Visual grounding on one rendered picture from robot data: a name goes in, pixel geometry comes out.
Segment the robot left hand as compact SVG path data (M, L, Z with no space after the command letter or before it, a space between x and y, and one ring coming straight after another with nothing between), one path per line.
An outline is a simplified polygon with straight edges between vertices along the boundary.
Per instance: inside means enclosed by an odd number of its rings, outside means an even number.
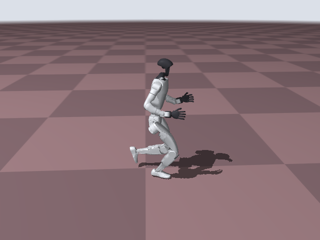
M176 100L179 99L180 100L180 104L183 103L183 102L185 102L185 103L194 102L193 101L194 98L193 98L192 94L189 94L189 95L187 95L187 94L188 94L188 92L186 92L182 97L176 98Z

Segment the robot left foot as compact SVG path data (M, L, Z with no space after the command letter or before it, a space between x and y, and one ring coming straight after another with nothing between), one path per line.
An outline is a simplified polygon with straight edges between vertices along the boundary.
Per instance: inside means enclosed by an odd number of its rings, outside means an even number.
M130 146L130 151L132 153L133 159L134 159L135 163L138 163L138 154L136 154L136 152L137 152L136 150L137 150L136 147Z

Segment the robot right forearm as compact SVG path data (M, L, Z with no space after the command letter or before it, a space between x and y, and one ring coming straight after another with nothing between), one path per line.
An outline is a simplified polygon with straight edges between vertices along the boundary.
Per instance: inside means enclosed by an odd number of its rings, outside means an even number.
M157 115L159 117L170 117L170 112L161 111L150 103L146 104L145 108L152 114Z

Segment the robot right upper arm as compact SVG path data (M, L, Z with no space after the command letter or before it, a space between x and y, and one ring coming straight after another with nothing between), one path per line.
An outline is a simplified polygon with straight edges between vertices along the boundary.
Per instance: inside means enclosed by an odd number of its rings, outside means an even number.
M144 102L144 109L146 109L146 104L151 104L151 102L155 99L155 97L157 96L157 94L161 91L161 88L162 88L162 84L160 82L154 82L151 86L151 90ZM151 104L152 105L152 104Z

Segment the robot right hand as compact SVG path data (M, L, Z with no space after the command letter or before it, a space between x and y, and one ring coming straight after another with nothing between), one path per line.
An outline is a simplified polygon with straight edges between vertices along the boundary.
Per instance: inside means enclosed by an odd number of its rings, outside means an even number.
M182 108L178 108L176 110L174 110L173 112L171 111L165 111L165 112L170 112L170 116L169 117L165 117L165 118L171 118L173 117L174 119L181 119L181 120L184 120L185 116L183 115L186 115L185 112L186 111L178 111L178 110L181 110ZM180 117L184 117L184 118L180 118Z

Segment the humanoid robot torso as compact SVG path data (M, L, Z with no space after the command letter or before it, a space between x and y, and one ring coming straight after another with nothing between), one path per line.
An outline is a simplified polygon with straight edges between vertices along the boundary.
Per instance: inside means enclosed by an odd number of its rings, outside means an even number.
M163 77L159 79L155 78L151 84L151 87L155 82L160 82L162 84L160 92L156 95L155 99L151 102L152 106L156 107L159 110L161 110L163 107L163 104L169 89L168 79L167 78L165 78L166 80L162 80L162 79L164 78ZM152 121L162 123L162 118L155 114L151 114L148 119L149 126Z

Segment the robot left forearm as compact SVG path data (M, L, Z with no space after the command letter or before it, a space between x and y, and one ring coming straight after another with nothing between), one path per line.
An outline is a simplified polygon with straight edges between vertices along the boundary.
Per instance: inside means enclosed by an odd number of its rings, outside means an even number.
M166 102L172 103L173 105L181 103L180 99L173 98L173 97L169 96L168 94L166 97Z

